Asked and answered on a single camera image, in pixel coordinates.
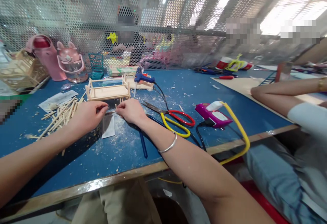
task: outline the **scissors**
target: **scissors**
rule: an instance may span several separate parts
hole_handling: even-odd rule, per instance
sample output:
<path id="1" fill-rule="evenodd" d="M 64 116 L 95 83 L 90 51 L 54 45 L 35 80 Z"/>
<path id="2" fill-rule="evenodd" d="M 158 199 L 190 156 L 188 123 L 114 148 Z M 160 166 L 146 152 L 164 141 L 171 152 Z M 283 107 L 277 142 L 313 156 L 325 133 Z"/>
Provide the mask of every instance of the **scissors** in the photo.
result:
<path id="1" fill-rule="evenodd" d="M 178 121 L 180 121 L 180 122 L 183 123 L 183 124 L 190 125 L 190 126 L 194 126 L 194 125 L 195 125 L 195 121 L 194 121 L 194 119 L 193 119 L 191 116 L 189 116 L 188 114 L 183 113 L 183 112 L 181 112 L 181 111 L 175 111 L 175 110 L 174 110 L 174 111 L 166 111 L 166 110 L 161 110 L 161 109 L 155 107 L 154 105 L 152 105 L 152 104 L 150 104 L 150 103 L 148 103 L 148 102 L 146 102 L 146 101 L 145 101 L 144 103 L 143 103 L 144 106 L 146 106 L 146 107 L 150 108 L 151 110 L 153 110 L 153 111 L 155 111 L 155 112 L 157 112 L 157 113 L 160 114 L 161 119 L 162 119 L 162 121 L 163 121 L 163 124 L 165 125 L 165 127 L 166 127 L 168 130 L 170 130 L 171 132 L 175 132 L 176 134 L 178 134 L 179 136 L 184 137 L 184 138 L 187 138 L 187 137 L 189 137 L 189 136 L 191 135 L 191 132 L 190 132 L 187 128 L 185 128 L 184 126 L 180 125 L 179 123 L 176 123 L 175 121 L 173 121 L 173 120 L 171 120 L 171 119 L 165 117 L 165 114 L 169 114 L 169 115 L 171 115 L 173 118 L 177 119 Z M 181 114 L 181 115 L 186 116 L 187 118 L 189 118 L 189 119 L 191 120 L 192 123 L 188 123 L 188 122 L 184 121 L 183 119 L 181 119 L 180 117 L 178 117 L 178 116 L 175 115 L 174 113 L 178 113 L 178 114 Z M 168 121 L 168 122 L 170 122 L 170 123 L 176 125 L 177 127 L 181 128 L 182 130 L 184 130 L 184 131 L 186 132 L 186 134 L 181 134 L 181 133 L 176 132 L 175 130 L 173 130 L 173 129 L 172 129 L 172 128 L 167 124 L 166 121 Z"/>

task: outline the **white shirt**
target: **white shirt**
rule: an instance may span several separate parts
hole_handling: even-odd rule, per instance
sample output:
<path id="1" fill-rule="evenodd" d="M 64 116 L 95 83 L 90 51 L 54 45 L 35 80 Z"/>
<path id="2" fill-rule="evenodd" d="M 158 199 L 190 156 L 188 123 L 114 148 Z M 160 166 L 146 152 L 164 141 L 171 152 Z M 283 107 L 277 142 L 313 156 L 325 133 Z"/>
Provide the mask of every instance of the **white shirt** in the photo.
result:
<path id="1" fill-rule="evenodd" d="M 293 107 L 287 117 L 310 134 L 295 153 L 302 201 L 327 221 L 327 109 L 305 102 Z"/>

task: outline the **metal mesh wall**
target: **metal mesh wall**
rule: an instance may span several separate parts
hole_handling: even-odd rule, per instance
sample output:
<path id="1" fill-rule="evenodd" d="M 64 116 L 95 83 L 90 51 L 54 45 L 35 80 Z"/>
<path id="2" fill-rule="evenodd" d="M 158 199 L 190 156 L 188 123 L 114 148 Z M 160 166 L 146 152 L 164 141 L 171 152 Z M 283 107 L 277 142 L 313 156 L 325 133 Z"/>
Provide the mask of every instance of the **metal mesh wall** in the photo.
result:
<path id="1" fill-rule="evenodd" d="M 324 7 L 321 2 L 326 2 L 309 1 L 311 5 L 302 6 L 300 12 L 315 4 Z M 61 41 L 67 45 L 72 41 L 85 60 L 88 53 L 103 53 L 105 66 L 135 65 L 140 60 L 148 60 L 152 69 L 194 67 L 222 55 L 235 57 L 238 53 L 242 53 L 244 59 L 278 63 L 293 59 L 312 44 L 285 43 L 279 33 L 260 34 L 259 23 L 271 15 L 278 2 L 280 0 L 0 0 L 0 38 L 12 51 L 24 48 L 35 34 L 49 36 L 54 44 Z M 230 18 L 243 19 L 237 34 L 226 30 L 230 26 L 226 21 Z M 113 33 L 118 37 L 115 43 L 107 39 Z"/>

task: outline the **silver bracelet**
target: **silver bracelet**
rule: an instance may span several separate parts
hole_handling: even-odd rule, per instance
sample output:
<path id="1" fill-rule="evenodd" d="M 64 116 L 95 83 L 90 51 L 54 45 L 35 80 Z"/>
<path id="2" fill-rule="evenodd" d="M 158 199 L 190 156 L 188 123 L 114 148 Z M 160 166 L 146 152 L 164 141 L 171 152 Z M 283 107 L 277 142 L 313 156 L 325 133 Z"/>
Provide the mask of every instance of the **silver bracelet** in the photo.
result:
<path id="1" fill-rule="evenodd" d="M 163 151 L 158 150 L 159 153 L 161 153 L 161 154 L 165 153 L 165 152 L 169 151 L 170 149 L 172 149 L 172 147 L 175 145 L 175 143 L 177 141 L 177 134 L 176 134 L 176 132 L 173 132 L 173 133 L 175 134 L 175 139 L 174 139 L 173 143 L 166 150 L 163 150 Z"/>

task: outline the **blue glue gun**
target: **blue glue gun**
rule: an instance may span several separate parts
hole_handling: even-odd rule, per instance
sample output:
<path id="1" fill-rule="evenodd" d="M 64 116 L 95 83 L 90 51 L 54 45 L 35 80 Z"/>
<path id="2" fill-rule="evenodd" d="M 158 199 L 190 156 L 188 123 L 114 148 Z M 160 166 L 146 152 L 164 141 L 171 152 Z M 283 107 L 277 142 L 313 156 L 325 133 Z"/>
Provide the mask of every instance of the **blue glue gun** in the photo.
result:
<path id="1" fill-rule="evenodd" d="M 138 67 L 136 70 L 134 81 L 139 83 L 141 80 L 145 81 L 145 82 L 149 82 L 149 83 L 154 83 L 154 78 L 149 78 L 149 77 L 144 76 L 142 73 L 142 68 Z"/>

